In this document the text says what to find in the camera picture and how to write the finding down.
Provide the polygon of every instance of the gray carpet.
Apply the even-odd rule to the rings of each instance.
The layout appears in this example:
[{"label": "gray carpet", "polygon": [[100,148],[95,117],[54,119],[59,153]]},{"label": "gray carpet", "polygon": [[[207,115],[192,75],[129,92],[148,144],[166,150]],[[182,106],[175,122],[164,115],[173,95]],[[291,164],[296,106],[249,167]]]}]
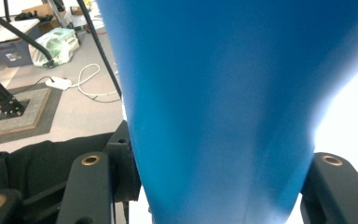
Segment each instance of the gray carpet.
[{"label": "gray carpet", "polygon": [[[15,93],[27,88],[9,91]],[[20,101],[31,99],[30,104],[22,117],[0,120],[0,144],[49,133],[61,95],[61,90],[47,88],[45,84],[35,85],[17,94]]]}]

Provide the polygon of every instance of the metal rod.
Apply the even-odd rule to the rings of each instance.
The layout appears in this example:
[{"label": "metal rod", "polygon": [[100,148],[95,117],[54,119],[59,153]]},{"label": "metal rod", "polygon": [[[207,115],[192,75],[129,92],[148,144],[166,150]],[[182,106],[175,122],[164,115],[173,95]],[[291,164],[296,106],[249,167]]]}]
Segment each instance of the metal rod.
[{"label": "metal rod", "polygon": [[103,47],[101,46],[100,39],[98,38],[97,32],[95,31],[94,24],[92,23],[92,20],[90,18],[90,14],[86,8],[86,5],[82,0],[77,0],[81,10],[83,11],[84,18],[86,18],[87,25],[89,26],[89,29],[91,30],[92,37],[94,38],[95,45],[97,45],[98,51],[100,51],[101,57],[103,58],[103,63],[106,66],[107,72],[109,73],[110,77],[112,78],[113,83],[115,84],[115,88],[117,91],[118,96],[121,98],[121,89],[118,85],[117,79],[115,77],[115,73],[113,72],[112,68],[110,67],[109,62],[106,59],[106,55],[104,54]]},{"label": "metal rod", "polygon": [[10,13],[8,11],[8,3],[7,3],[7,0],[4,0],[4,6],[5,6],[5,17],[7,19],[7,22],[11,22],[11,19],[10,19]]}]

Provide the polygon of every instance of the black metal frame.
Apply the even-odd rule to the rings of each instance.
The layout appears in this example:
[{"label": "black metal frame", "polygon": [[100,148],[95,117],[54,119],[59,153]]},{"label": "black metal frame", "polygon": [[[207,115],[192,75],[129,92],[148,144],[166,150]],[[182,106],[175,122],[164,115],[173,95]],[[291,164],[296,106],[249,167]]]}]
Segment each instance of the black metal frame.
[{"label": "black metal frame", "polygon": [[10,12],[8,10],[8,2],[7,2],[7,0],[4,0],[4,7],[5,7],[5,17],[7,19],[7,22],[11,22]]},{"label": "black metal frame", "polygon": [[109,159],[103,152],[77,158],[63,195],[57,224],[116,223]]},{"label": "black metal frame", "polygon": [[8,119],[22,116],[27,104],[19,102],[4,86],[0,83],[0,119]]},{"label": "black metal frame", "polygon": [[315,153],[301,193],[305,224],[358,223],[358,173],[343,158]]}]

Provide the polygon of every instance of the white cable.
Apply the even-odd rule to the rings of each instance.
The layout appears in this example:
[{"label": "white cable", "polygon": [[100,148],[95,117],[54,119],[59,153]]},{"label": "white cable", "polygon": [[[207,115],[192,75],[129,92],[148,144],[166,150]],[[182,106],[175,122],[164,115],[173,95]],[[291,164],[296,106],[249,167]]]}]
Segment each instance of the white cable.
[{"label": "white cable", "polygon": [[[98,68],[98,70],[96,72],[94,72],[93,74],[91,74],[89,77],[87,77],[86,79],[84,80],[81,80],[82,78],[82,75],[83,75],[83,71],[88,68],[88,67],[91,67],[91,66],[96,66]],[[75,85],[72,85],[70,86],[71,88],[72,87],[77,87],[77,89],[83,93],[84,95],[87,95],[87,96],[105,96],[105,95],[110,95],[110,94],[114,94],[114,93],[117,93],[117,91],[111,91],[111,92],[108,92],[108,93],[87,93],[87,92],[84,92],[82,89],[81,89],[81,85],[85,82],[87,82],[88,80],[90,80],[92,77],[94,77],[95,75],[97,75],[99,72],[101,71],[101,67],[100,65],[96,64],[96,63],[91,63],[87,66],[85,66],[84,68],[81,69],[80,73],[79,73],[79,77],[78,77],[78,82],[75,84]]]}]

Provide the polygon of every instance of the floor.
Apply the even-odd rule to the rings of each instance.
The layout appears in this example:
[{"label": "floor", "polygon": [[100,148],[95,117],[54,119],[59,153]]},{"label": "floor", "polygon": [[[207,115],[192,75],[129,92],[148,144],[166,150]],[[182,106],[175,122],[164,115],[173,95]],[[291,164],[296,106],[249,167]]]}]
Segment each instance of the floor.
[{"label": "floor", "polygon": [[[100,35],[99,37],[112,69],[117,71],[115,58],[107,35]],[[84,83],[82,89],[89,93],[114,91],[115,87],[111,77],[103,65],[103,60],[95,47],[91,35],[81,33],[78,38],[81,46],[76,50],[71,62],[53,69],[35,67],[33,65],[7,68],[5,64],[0,62],[0,82],[7,89],[35,84],[42,77],[68,78],[75,84],[77,83],[80,70],[90,63],[96,63],[101,66],[101,72]],[[96,67],[86,69],[83,77],[89,76],[94,71],[96,71]],[[77,88],[70,88],[64,91],[49,133],[0,144],[0,151],[13,152],[21,147],[45,140],[58,142],[80,136],[113,132],[122,121],[119,97],[117,94],[112,94],[98,97],[97,100],[114,102],[108,104],[94,102],[81,94]],[[122,214],[122,205],[118,203],[117,224],[121,223],[125,223],[125,219]]]}]

